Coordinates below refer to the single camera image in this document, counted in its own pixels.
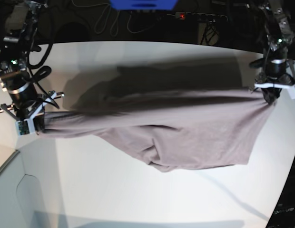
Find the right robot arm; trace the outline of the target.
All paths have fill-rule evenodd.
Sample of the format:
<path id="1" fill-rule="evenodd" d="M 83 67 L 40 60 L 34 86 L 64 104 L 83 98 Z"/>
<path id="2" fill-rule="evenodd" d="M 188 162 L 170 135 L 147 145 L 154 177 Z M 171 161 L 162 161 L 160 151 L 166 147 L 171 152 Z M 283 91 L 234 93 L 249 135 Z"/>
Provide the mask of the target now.
<path id="1" fill-rule="evenodd" d="M 0 49 L 0 86 L 12 100 L 10 105 L 1 104 L 0 114 L 7 113 L 15 120 L 19 136 L 35 133 L 39 128 L 36 120 L 45 113 L 45 106 L 58 108 L 56 99 L 63 98 L 63 92 L 46 92 L 39 84 L 52 72 L 44 63 L 50 54 L 53 42 L 36 65 L 30 64 L 32 52 L 40 52 L 35 44 L 38 19 L 46 0 L 17 1 L 11 15 L 5 22 L 5 35 Z"/>

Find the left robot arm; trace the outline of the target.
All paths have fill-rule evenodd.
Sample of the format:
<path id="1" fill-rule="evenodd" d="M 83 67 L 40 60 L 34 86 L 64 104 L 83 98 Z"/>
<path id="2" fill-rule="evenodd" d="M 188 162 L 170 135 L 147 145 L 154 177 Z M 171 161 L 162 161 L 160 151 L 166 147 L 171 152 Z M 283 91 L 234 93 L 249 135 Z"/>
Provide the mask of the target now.
<path id="1" fill-rule="evenodd" d="M 249 64 L 261 71 L 255 78 L 254 90 L 261 90 L 265 101 L 273 104 L 286 90 L 295 99 L 295 61 L 288 51 L 295 41 L 295 33 L 282 0 L 252 0 L 247 5 L 261 17 L 260 34 L 263 37 L 263 57 Z"/>

